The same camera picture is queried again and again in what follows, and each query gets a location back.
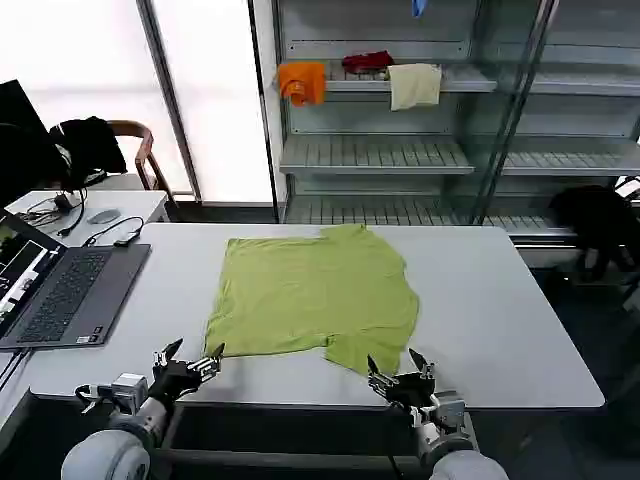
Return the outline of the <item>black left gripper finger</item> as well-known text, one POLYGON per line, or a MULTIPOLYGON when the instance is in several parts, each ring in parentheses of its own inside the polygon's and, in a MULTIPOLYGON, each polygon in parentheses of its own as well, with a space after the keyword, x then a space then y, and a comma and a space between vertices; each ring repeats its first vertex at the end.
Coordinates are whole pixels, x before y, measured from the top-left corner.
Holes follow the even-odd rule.
POLYGON ((162 350, 156 351, 153 354, 153 369, 165 368, 172 361, 174 355, 178 352, 183 339, 179 338, 169 344, 167 344, 162 350))
POLYGON ((209 381, 214 378, 221 369, 224 349, 225 343, 219 344, 211 355, 189 363, 187 369, 201 381, 209 381))

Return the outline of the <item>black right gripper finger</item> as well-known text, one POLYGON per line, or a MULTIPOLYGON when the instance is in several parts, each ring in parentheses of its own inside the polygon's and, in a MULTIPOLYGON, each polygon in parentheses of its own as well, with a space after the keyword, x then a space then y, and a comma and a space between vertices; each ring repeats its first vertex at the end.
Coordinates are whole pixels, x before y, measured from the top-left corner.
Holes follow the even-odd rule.
POLYGON ((394 377, 390 377, 382 373, 374 358, 367 356, 368 365, 368 384, 375 392, 388 392, 398 385, 398 381, 394 377))
POLYGON ((409 348, 408 352, 417 369, 410 374, 410 379, 415 382, 434 381, 434 363, 428 362, 422 354, 412 348, 409 348))

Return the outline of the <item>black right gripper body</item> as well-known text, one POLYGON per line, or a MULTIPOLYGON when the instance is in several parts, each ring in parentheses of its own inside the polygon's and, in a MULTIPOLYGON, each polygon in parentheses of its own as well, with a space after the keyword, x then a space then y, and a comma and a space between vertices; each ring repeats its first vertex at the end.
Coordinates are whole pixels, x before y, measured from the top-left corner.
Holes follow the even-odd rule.
POLYGON ((435 392, 436 381, 431 374, 423 376, 420 372, 394 376, 386 390, 386 399, 403 407, 430 407, 431 396, 435 392))

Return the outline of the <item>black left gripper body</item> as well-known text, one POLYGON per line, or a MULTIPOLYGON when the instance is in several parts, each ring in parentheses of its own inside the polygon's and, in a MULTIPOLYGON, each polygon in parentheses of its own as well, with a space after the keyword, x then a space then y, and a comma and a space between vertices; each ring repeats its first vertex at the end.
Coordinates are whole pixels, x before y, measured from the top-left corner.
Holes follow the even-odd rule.
POLYGON ((149 396, 158 401, 176 401, 197 390, 201 384, 201 374, 185 361, 155 364, 152 372, 154 381, 149 387, 149 396))

